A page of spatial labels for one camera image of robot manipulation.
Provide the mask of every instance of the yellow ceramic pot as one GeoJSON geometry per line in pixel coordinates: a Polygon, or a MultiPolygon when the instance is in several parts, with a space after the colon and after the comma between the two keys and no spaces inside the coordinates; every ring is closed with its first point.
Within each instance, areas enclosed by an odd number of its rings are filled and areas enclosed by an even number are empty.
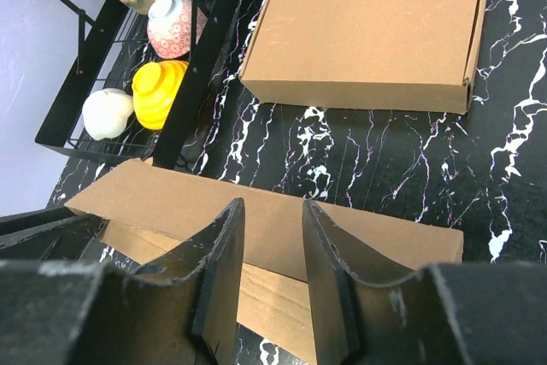
{"type": "Polygon", "coordinates": [[[133,77],[133,106],[144,128],[161,130],[185,77],[188,62],[167,60],[142,66],[133,77]]]}

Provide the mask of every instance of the cardboard box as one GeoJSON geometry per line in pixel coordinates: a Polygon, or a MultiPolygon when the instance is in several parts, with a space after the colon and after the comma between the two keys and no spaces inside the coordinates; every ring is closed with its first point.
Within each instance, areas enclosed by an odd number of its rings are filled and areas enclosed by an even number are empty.
{"type": "MultiPolygon", "coordinates": [[[[110,220],[103,242],[145,263],[206,227],[235,197],[245,200],[238,321],[315,363],[299,197],[122,163],[67,206],[110,220]]],[[[345,230],[409,268],[460,262],[463,234],[321,203],[345,230]]]]}
{"type": "Polygon", "coordinates": [[[240,78],[263,103],[464,114],[486,0],[266,0],[240,78]]]}

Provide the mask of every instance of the black marble table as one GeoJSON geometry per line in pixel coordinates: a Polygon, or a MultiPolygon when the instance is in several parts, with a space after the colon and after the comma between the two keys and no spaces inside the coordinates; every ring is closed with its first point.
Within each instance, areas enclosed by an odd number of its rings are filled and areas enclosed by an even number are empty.
{"type": "MultiPolygon", "coordinates": [[[[194,174],[454,227],[465,261],[545,262],[547,0],[488,1],[467,115],[260,104],[238,71],[262,2],[242,0],[183,149],[194,174]]],[[[69,159],[50,206],[110,169],[69,159]]],[[[300,363],[242,327],[239,342],[240,364],[300,363]]]]}

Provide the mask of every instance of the metal rack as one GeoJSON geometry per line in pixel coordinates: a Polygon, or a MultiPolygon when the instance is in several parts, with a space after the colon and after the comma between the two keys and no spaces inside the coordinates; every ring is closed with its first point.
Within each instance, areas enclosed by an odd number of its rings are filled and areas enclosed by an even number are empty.
{"type": "MultiPolygon", "coordinates": [[[[154,165],[174,168],[192,123],[205,96],[213,66],[238,7],[238,0],[192,0],[192,22],[197,7],[208,16],[196,44],[181,60],[189,67],[161,132],[140,126],[134,115],[118,138],[93,140],[87,132],[75,132],[84,101],[94,90],[114,87],[131,94],[131,80],[146,62],[160,60],[146,38],[147,17],[130,11],[118,0],[106,0],[93,21],[87,39],[79,42],[79,53],[35,138],[36,143],[67,156],[117,164],[129,158],[153,156],[154,165]],[[104,63],[112,56],[114,65],[104,75],[104,63]]],[[[85,12],[80,22],[85,24],[85,12]]]]}

